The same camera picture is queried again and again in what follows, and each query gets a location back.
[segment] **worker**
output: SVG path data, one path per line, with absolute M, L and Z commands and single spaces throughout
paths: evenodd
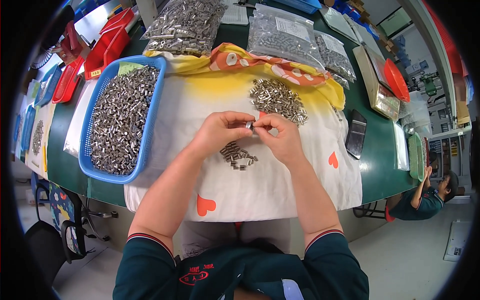
M 253 126 L 290 172 L 305 258 L 285 254 L 265 239 L 227 239 L 223 245 L 216 241 L 215 247 L 199 247 L 188 258 L 174 259 L 172 237 L 185 216 L 203 161 L 229 142 L 252 136 L 245 128 L 248 121 L 255 117 L 212 113 L 153 183 L 130 226 L 114 299 L 368 299 L 368 278 L 348 249 L 335 206 L 303 153 L 299 130 L 278 114 L 265 115 Z M 268 132 L 271 128 L 278 130 L 276 136 Z M 200 232 L 198 238 L 210 234 Z
M 455 197 L 458 191 L 458 176 L 453 171 L 448 171 L 438 183 L 437 190 L 430 184 L 432 167 L 425 167 L 423 174 L 423 180 L 417 188 L 387 198 L 390 216 L 400 220 L 430 219 Z

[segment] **orange and yellow cloth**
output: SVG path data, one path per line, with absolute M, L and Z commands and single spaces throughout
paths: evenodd
M 260 116 L 249 98 L 252 80 L 258 78 L 277 78 L 302 99 L 309 116 L 299 128 L 302 147 L 337 210 L 361 204 L 360 167 L 345 148 L 348 124 L 341 112 L 342 121 L 332 109 L 344 108 L 343 89 L 325 70 L 255 56 L 233 44 L 220 45 L 211 57 L 144 54 L 163 55 L 168 69 L 147 166 L 124 186 L 125 202 L 131 211 L 136 211 L 150 185 L 192 140 L 210 113 L 234 110 Z M 237 144 L 259 161 L 246 171 L 238 171 L 225 163 L 220 153 L 205 160 L 185 219 L 236 222 L 296 217 L 286 167 L 255 134 Z

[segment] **dark green shirt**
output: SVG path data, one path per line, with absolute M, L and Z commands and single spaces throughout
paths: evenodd
M 231 300 L 237 286 L 272 299 L 368 299 L 368 278 L 341 231 L 307 247 L 305 259 L 249 247 L 221 246 L 180 261 L 158 239 L 132 234 L 123 249 L 114 299 Z
M 415 190 L 416 188 L 411 189 L 402 195 L 398 204 L 388 212 L 390 216 L 406 221 L 426 220 L 436 215 L 445 206 L 435 189 L 430 186 L 426 191 L 422 191 L 420 204 L 414 208 L 411 201 Z

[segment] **orange heart pattern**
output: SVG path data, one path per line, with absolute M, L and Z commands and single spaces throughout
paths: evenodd
M 210 199 L 205 199 L 197 194 L 197 213 L 199 216 L 206 216 L 207 211 L 213 212 L 216 209 L 216 202 Z
M 338 168 L 338 159 L 336 158 L 335 151 L 332 152 L 328 158 L 328 164 L 333 166 L 335 169 Z

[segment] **green table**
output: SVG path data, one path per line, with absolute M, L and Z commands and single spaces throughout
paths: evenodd
M 404 192 L 417 185 L 408 172 L 395 169 L 396 149 L 392 122 L 380 116 L 370 108 L 365 84 L 352 49 L 358 45 L 348 38 L 331 30 L 324 22 L 320 12 L 308 15 L 289 6 L 271 1 L 270 6 L 293 12 L 314 21 L 314 28 L 337 37 L 345 44 L 345 50 L 351 59 L 357 81 L 350 83 L 350 90 L 345 90 L 346 109 L 344 113 L 349 118 L 351 110 L 358 110 L 368 122 L 365 141 L 360 160 L 360 171 L 363 188 L 363 204 L 377 201 Z M 252 15 L 253 9 L 247 9 Z M 218 30 L 214 47 L 222 42 L 230 42 L 242 48 L 247 47 L 248 26 L 223 24 Z M 139 40 L 142 35 L 139 26 L 134 27 L 129 35 L 132 40 L 122 53 L 122 57 L 141 54 L 147 41 Z M 388 52 L 384 55 L 392 58 Z M 63 151 L 63 144 L 72 119 L 76 96 L 65 104 L 58 104 L 52 121 L 48 140 L 48 179 L 75 193 L 91 197 L 106 203 L 126 206 L 123 186 L 95 180 L 82 173 L 78 159 Z

